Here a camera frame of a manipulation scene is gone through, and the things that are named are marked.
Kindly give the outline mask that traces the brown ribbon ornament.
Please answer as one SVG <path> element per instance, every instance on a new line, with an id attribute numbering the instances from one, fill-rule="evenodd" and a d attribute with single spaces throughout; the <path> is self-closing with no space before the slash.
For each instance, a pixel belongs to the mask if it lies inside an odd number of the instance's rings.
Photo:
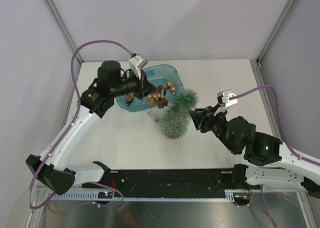
<path id="1" fill-rule="evenodd" d="M 169 86 L 159 85 L 155 92 L 152 92 L 147 96 L 146 104 L 151 105 L 152 107 L 158 107 L 159 109 L 163 109 L 168 106 L 168 101 L 166 99 L 167 91 L 169 90 Z"/>

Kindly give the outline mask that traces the small frosted christmas tree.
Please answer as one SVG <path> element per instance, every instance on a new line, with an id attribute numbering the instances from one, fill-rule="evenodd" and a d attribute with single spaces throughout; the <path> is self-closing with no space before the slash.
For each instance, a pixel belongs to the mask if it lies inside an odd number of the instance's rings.
<path id="1" fill-rule="evenodd" d="M 191 88 L 181 89 L 174 94 L 160 121 L 161 133 L 168 139 L 183 137 L 191 122 L 189 111 L 195 109 L 198 102 L 198 93 Z"/>

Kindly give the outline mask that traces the pine cone ornament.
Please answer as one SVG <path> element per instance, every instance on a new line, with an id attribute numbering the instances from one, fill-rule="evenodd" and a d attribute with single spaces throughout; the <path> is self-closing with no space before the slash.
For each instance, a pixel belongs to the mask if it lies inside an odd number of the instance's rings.
<path id="1" fill-rule="evenodd" d="M 131 105 L 131 103 L 134 101 L 135 96 L 133 94 L 127 94 L 124 99 L 125 99 L 125 103 L 127 104 L 127 106 L 129 107 Z"/>

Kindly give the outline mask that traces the clear battery box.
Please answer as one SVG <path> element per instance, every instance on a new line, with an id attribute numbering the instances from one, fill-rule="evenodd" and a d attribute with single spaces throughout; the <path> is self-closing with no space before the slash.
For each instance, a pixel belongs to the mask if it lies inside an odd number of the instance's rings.
<path id="1" fill-rule="evenodd" d="M 151 118 L 155 123 L 159 123 L 162 118 L 162 114 L 157 110 L 150 110 L 147 112 L 149 118 Z"/>

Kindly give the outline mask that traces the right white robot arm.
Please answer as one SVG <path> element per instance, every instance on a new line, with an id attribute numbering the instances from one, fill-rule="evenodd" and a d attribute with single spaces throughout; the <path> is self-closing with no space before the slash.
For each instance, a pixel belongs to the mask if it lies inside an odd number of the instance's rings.
<path id="1" fill-rule="evenodd" d="M 289 147 L 272 135 L 258 132 L 256 125 L 242 116 L 226 119 L 218 105 L 189 111 L 196 130 L 211 132 L 233 155 L 243 155 L 251 166 L 230 176 L 231 184 L 293 186 L 313 198 L 320 197 L 320 160 Z"/>

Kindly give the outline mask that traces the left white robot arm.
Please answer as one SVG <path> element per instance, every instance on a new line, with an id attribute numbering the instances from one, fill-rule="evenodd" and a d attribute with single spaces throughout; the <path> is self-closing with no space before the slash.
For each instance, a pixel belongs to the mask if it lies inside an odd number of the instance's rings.
<path id="1" fill-rule="evenodd" d="M 67 164 L 81 140 L 101 120 L 115 103 L 115 98 L 134 94 L 140 100 L 156 91 L 142 68 L 147 60 L 135 54 L 124 71 L 114 60 L 104 61 L 97 70 L 97 78 L 83 93 L 78 93 L 76 113 L 53 142 L 40 153 L 29 155 L 26 164 L 35 179 L 57 195 L 65 194 L 72 186 L 94 182 L 105 188 L 110 184 L 109 168 L 99 161 L 68 168 Z"/>

